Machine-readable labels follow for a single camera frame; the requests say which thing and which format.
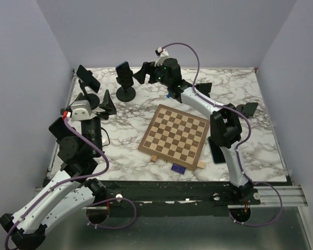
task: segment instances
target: white marble surface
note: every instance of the white marble surface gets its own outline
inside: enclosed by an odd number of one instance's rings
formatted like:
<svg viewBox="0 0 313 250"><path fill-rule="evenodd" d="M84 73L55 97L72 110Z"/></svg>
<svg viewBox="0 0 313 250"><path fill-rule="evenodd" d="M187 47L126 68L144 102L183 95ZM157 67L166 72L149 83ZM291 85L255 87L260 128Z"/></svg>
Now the white marble surface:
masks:
<svg viewBox="0 0 313 250"><path fill-rule="evenodd" d="M111 144L104 147L110 161L110 169L99 177L100 180L135 180L135 181L227 181L226 164L215 165L212 161L210 148L206 140L200 160L206 162L205 169L186 171L184 175L171 171L171 164L163 160L150 162L150 156L137 150L138 145L149 125L159 104L164 104L188 113L201 116L191 107L167 98L165 86L159 83L140 85L135 81L136 97L129 103L122 103L116 98L116 72L114 68L91 69L94 77L101 83L98 93L101 101L104 91L110 91L111 98L117 108L117 116L103 121L102 126L108 131ZM195 69L182 69L183 78L188 82L194 79ZM286 181L285 171L277 150L275 139L270 127L269 118L264 106L255 73L252 69L201 69L197 83L212 82L210 96L212 99L235 106L246 102L258 102L259 106L250 119L252 136L241 146L245 159L245 171L254 181ZM81 90L76 82L71 100ZM242 137L248 133L244 121ZM81 131L79 122L71 125ZM97 159L96 171L104 168L102 158ZM56 156L51 175L60 168L62 161Z"/></svg>

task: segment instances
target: checkerboard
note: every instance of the checkerboard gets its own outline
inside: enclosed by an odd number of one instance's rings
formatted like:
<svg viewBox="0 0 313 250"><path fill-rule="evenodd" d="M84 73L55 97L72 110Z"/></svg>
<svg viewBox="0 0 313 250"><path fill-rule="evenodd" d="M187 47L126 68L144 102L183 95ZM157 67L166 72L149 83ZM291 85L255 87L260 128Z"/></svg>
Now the checkerboard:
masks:
<svg viewBox="0 0 313 250"><path fill-rule="evenodd" d="M195 170L210 121L159 105L138 150Z"/></svg>

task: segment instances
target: blue object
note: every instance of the blue object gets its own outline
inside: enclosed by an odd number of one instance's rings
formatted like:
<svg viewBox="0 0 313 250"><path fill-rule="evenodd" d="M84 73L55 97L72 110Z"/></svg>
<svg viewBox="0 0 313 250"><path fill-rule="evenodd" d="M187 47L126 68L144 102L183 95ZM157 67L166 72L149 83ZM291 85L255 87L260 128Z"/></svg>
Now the blue object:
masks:
<svg viewBox="0 0 313 250"><path fill-rule="evenodd" d="M184 172L186 171L186 168L174 163L172 165L171 170L180 174L184 174Z"/></svg>

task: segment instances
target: gray wall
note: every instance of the gray wall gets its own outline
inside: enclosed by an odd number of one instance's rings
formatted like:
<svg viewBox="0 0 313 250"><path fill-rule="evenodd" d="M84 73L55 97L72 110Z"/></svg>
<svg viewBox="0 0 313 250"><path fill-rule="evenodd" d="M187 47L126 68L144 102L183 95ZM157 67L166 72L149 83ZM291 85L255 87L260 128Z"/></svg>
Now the gray wall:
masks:
<svg viewBox="0 0 313 250"><path fill-rule="evenodd" d="M313 219L313 0L298 0L264 57L258 80L292 179Z"/></svg>
<svg viewBox="0 0 313 250"><path fill-rule="evenodd" d="M37 0L75 67L132 66L154 50L186 42L203 67L256 67L296 0ZM169 48L182 66L196 66L185 47Z"/></svg>
<svg viewBox="0 0 313 250"><path fill-rule="evenodd" d="M0 216L33 196L64 105L71 67L35 0L0 0ZM0 226L0 249L5 231Z"/></svg>

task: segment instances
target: black round disc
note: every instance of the black round disc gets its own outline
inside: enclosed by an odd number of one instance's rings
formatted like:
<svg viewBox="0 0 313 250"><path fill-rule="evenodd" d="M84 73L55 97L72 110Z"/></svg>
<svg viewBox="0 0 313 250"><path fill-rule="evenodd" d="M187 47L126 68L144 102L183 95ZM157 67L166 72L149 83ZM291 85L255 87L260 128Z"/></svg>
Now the black round disc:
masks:
<svg viewBox="0 0 313 250"><path fill-rule="evenodd" d="M251 211L249 208L247 208L246 212L243 208L230 209L230 212L233 218L239 222L246 222L251 216Z"/></svg>
<svg viewBox="0 0 313 250"><path fill-rule="evenodd" d="M116 97L121 102L127 103L136 97L136 91L133 87L129 87L125 91L122 89L122 87L120 87L116 92Z"/></svg>
<svg viewBox="0 0 313 250"><path fill-rule="evenodd" d="M100 99L95 94L87 94L87 98L92 109L96 109L100 104Z"/></svg>

